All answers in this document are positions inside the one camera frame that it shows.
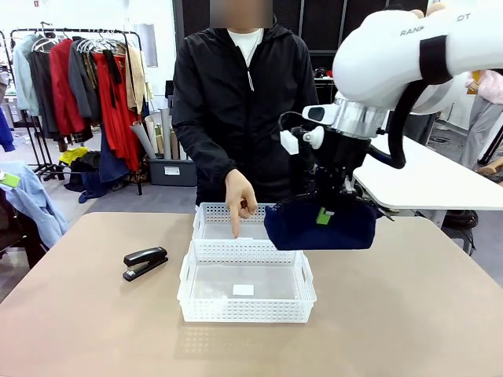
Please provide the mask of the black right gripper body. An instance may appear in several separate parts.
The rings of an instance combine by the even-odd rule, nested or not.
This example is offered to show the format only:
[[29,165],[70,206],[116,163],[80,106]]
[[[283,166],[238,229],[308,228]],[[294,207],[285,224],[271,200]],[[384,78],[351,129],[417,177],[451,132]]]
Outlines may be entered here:
[[370,145],[370,139],[326,134],[314,157],[325,168],[355,170],[363,164]]

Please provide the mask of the person's right hand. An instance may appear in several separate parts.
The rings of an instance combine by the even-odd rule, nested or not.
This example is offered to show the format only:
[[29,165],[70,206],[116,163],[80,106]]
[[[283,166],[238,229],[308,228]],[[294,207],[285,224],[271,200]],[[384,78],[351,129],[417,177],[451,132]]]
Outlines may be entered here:
[[241,219],[250,218],[258,209],[255,191],[248,179],[237,169],[231,170],[225,179],[226,206],[229,210],[233,236],[239,236]]

